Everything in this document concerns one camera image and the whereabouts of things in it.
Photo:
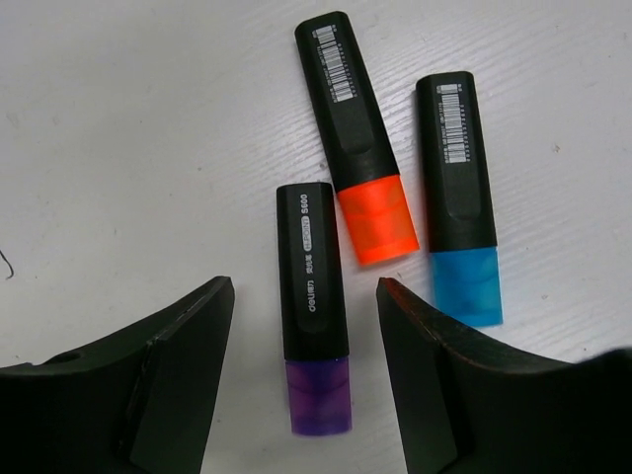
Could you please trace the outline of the orange highlighter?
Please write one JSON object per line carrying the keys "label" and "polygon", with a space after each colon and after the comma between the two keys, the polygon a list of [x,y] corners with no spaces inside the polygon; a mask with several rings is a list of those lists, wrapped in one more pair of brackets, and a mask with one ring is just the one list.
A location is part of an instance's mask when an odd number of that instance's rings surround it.
{"label": "orange highlighter", "polygon": [[334,11],[294,31],[332,183],[358,262],[419,250],[400,170],[349,16]]}

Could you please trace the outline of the blue highlighter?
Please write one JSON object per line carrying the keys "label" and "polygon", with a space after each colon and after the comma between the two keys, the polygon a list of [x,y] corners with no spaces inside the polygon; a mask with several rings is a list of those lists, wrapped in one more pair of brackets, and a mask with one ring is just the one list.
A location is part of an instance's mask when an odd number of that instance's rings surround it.
{"label": "blue highlighter", "polygon": [[420,79],[416,105],[434,305],[471,327],[500,325],[498,239],[473,74]]}

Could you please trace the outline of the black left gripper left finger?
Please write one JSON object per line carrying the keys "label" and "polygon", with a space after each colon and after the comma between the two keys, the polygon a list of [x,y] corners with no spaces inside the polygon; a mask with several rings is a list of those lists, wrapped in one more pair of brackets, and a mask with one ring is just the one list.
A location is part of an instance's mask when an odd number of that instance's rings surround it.
{"label": "black left gripper left finger", "polygon": [[198,473],[235,290],[217,276],[41,364],[1,370],[5,473]]}

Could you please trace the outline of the purple highlighter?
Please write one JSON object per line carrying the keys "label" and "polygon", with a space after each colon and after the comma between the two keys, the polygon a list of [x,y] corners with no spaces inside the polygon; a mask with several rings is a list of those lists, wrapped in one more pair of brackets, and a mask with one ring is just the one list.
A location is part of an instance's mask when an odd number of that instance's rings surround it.
{"label": "purple highlighter", "polygon": [[349,337],[333,188],[284,185],[276,191],[283,356],[291,430],[351,430]]}

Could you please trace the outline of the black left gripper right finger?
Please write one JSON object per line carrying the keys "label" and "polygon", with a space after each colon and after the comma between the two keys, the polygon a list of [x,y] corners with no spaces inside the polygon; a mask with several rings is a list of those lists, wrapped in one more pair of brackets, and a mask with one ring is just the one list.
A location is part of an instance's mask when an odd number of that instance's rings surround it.
{"label": "black left gripper right finger", "polygon": [[376,289],[410,473],[627,473],[631,352],[528,353],[441,313],[391,277]]}

